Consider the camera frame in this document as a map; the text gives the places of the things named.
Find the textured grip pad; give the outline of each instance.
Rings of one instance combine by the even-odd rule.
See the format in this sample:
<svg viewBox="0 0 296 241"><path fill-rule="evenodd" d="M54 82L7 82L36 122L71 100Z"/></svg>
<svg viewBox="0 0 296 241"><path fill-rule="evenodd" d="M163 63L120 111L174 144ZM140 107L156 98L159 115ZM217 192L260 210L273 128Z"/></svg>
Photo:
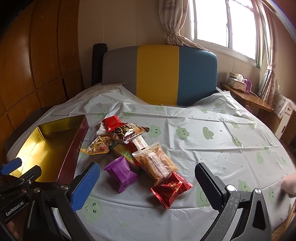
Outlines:
<svg viewBox="0 0 296 241"><path fill-rule="evenodd" d="M83 207L89 194L100 176L100 166L97 163L92 163L92 166L82 174L82 179L71 194L71 207L74 212Z"/></svg>
<svg viewBox="0 0 296 241"><path fill-rule="evenodd" d="M224 194L220 181L211 173L204 163L195 167L195 178L204 191L213 209L222 212L224 208Z"/></svg>
<svg viewBox="0 0 296 241"><path fill-rule="evenodd" d="M12 173L14 170L18 169L22 165L22 160L18 157L9 163L0 166L0 176L5 176Z"/></svg>

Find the tissue box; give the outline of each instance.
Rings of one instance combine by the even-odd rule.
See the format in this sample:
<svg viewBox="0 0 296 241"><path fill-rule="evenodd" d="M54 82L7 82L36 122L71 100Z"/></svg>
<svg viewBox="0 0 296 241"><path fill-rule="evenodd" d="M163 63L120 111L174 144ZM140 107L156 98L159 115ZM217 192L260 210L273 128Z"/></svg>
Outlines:
<svg viewBox="0 0 296 241"><path fill-rule="evenodd" d="M233 89L241 90L242 92L246 92L247 84L240 82L238 80L235 80L234 78L228 79L228 85L232 87Z"/></svg>
<svg viewBox="0 0 296 241"><path fill-rule="evenodd" d="M37 126L16 156L21 158L22 166L11 175L20 177L38 165L42 173L37 182L70 184L74 178L80 147L88 129L85 115Z"/></svg>

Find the plastic tablecloth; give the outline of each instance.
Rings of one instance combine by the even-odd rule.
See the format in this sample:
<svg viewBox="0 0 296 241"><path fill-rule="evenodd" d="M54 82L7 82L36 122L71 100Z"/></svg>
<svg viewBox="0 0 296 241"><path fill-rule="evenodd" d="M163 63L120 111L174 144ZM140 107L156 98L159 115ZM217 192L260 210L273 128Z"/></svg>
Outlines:
<svg viewBox="0 0 296 241"><path fill-rule="evenodd" d="M211 208L195 179L194 168L199 162L204 162L225 184L239 190L260 188L273 229L287 218L294 199L280 191L280 183L295 167L273 133L229 92L215 93L194 106L182 108L148 105L121 85L97 85L50 109L18 139L8 160L16 156L37 125L80 114L86 115L90 126L83 148L94 140L97 124L117 115L123 122L148 126L150 132L143 134L146 142L160 142L178 166L178 173L193 184L165 210L150 191L153 180L147 174L141 174L136 183L119 194L112 178L103 171L115 155L80 152L75 175L92 161L101 167L99 180L83 208L77 211L95 240L201 239L218 212ZM67 235L58 211L54 213ZM226 240L238 218L239 213Z"/></svg>

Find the pile of snacks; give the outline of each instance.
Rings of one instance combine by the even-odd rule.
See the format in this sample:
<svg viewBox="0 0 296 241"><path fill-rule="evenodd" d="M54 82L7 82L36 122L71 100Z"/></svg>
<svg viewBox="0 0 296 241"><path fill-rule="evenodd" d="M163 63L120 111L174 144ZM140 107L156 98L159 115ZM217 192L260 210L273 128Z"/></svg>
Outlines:
<svg viewBox="0 0 296 241"><path fill-rule="evenodd" d="M123 123L116 115L111 116L100 123L97 138L81 151L96 155L111 150L118 156L104 170L118 183L119 193L133 184L139 174L145 171L155 180L152 193L168 209L175 198L189 190L192 184L176 173L178 167L164 153L159 142L148 146L142 137L145 132L149 132L148 127Z"/></svg>

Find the screw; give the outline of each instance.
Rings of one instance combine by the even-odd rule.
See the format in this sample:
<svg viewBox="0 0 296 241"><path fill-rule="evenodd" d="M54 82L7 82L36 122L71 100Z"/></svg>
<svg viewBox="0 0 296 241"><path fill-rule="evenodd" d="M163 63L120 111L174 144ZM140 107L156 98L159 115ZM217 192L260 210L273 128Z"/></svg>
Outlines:
<svg viewBox="0 0 296 241"><path fill-rule="evenodd" d="M39 193L40 192L40 188L35 188L34 189L34 193Z"/></svg>
<svg viewBox="0 0 296 241"><path fill-rule="evenodd" d="M227 190L232 192L232 191L236 191L237 189L233 186L233 185L227 185Z"/></svg>
<svg viewBox="0 0 296 241"><path fill-rule="evenodd" d="M63 190L63 191L67 190L68 188L69 188L69 187L68 187L68 185L66 185L66 184L61 185L61 187L60 187L60 189Z"/></svg>
<svg viewBox="0 0 296 241"><path fill-rule="evenodd" d="M261 190L259 188L255 188L255 193L261 194Z"/></svg>

